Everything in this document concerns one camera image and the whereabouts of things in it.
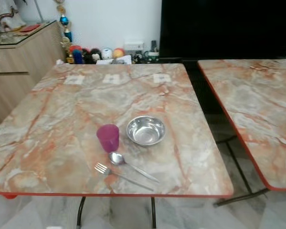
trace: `magenta cup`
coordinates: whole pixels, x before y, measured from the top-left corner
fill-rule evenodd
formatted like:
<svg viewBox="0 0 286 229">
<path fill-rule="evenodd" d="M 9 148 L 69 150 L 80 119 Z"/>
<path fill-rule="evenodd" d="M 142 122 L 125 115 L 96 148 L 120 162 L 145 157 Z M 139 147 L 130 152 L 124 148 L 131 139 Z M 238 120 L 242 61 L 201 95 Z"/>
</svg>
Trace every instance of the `magenta cup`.
<svg viewBox="0 0 286 229">
<path fill-rule="evenodd" d="M 119 128 L 116 125 L 103 125 L 98 129 L 96 135 L 107 153 L 119 148 Z"/>
</svg>

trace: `fork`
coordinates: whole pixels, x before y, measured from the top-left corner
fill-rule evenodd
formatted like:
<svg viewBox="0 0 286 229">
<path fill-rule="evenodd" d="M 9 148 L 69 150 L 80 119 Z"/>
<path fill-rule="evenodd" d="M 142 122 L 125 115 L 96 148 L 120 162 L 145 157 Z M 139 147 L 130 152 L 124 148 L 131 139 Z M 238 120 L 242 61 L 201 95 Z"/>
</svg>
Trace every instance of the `fork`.
<svg viewBox="0 0 286 229">
<path fill-rule="evenodd" d="M 103 164 L 101 164 L 101 163 L 97 163 L 96 165 L 95 165 L 95 167 L 94 167 L 98 172 L 100 172 L 100 173 L 102 173 L 102 174 L 104 174 L 104 175 L 110 175 L 110 174 L 115 174 L 115 175 L 118 175 L 118 176 L 120 176 L 120 177 L 122 177 L 123 179 L 125 179 L 125 180 L 128 180 L 129 182 L 131 182 L 131 183 L 133 183 L 133 184 L 136 184 L 136 185 L 138 185 L 138 186 L 141 186 L 141 187 L 143 187 L 143 188 L 146 188 L 146 189 L 148 189 L 148 190 L 150 190 L 150 191 L 154 191 L 154 189 L 153 188 L 151 188 L 151 187 L 148 187 L 148 186 L 145 186 L 145 185 L 143 185 L 143 184 L 140 184 L 139 182 L 137 182 L 137 181 L 135 181 L 135 180 L 132 180 L 132 179 L 130 179 L 130 178 L 127 178 L 127 177 L 125 177 L 124 175 L 122 175 L 122 174 L 119 174 L 119 173 L 116 173 L 116 172 L 113 172 L 111 169 L 109 169 L 107 166 L 104 166 Z"/>
</svg>

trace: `wooden cabinet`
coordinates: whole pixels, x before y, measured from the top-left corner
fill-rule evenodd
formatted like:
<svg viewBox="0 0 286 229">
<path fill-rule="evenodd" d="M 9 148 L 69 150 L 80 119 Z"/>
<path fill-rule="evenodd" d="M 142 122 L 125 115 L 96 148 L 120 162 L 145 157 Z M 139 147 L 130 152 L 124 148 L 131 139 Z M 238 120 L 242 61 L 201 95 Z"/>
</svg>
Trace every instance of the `wooden cabinet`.
<svg viewBox="0 0 286 229">
<path fill-rule="evenodd" d="M 0 45 L 0 123 L 55 65 L 64 59 L 56 21 L 16 44 Z"/>
</svg>

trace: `white sticker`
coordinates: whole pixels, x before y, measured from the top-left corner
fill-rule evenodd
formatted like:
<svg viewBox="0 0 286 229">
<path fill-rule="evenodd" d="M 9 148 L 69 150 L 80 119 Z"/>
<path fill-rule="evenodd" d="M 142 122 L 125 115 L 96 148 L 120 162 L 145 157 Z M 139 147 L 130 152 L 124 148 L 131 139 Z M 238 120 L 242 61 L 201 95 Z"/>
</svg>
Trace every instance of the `white sticker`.
<svg viewBox="0 0 286 229">
<path fill-rule="evenodd" d="M 154 74 L 153 82 L 154 83 L 162 83 L 162 82 L 171 82 L 171 77 L 168 74 Z"/>
<path fill-rule="evenodd" d="M 107 74 L 103 79 L 103 83 L 120 84 L 120 75 L 118 74 Z"/>
<path fill-rule="evenodd" d="M 81 85 L 85 76 L 83 75 L 69 75 L 63 84 L 78 84 Z"/>
</svg>

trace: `electrical outlet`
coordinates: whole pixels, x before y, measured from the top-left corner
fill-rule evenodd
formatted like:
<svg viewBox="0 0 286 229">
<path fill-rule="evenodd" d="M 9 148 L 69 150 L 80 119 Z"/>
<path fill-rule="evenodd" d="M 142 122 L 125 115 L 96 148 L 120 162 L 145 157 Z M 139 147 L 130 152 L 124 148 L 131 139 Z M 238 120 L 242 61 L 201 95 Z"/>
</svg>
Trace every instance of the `electrical outlet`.
<svg viewBox="0 0 286 229">
<path fill-rule="evenodd" d="M 143 50 L 144 49 L 144 42 L 141 42 L 141 41 L 125 42 L 124 49 L 125 50 Z"/>
</svg>

